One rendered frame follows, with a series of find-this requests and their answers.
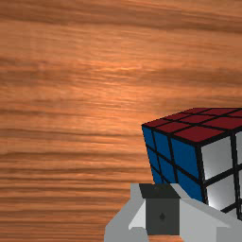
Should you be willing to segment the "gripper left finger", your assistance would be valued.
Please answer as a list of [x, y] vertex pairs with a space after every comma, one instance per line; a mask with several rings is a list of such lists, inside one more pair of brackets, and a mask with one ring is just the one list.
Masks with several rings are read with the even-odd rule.
[[147, 220], [147, 199], [160, 195], [160, 184], [132, 183], [130, 199], [105, 228], [104, 242], [149, 242], [152, 224]]

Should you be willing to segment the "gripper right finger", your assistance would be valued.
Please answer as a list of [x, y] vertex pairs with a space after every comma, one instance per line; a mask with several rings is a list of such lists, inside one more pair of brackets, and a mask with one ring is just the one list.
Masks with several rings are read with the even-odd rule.
[[179, 235], [183, 242], [242, 242], [242, 222], [196, 199], [177, 184], [175, 206], [164, 209], [164, 234]]

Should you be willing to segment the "many-coloured puzzle cube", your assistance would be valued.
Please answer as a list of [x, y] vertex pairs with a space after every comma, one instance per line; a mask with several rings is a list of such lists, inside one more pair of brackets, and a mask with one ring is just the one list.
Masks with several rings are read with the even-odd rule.
[[142, 125], [156, 183], [242, 220], [242, 108], [192, 108]]

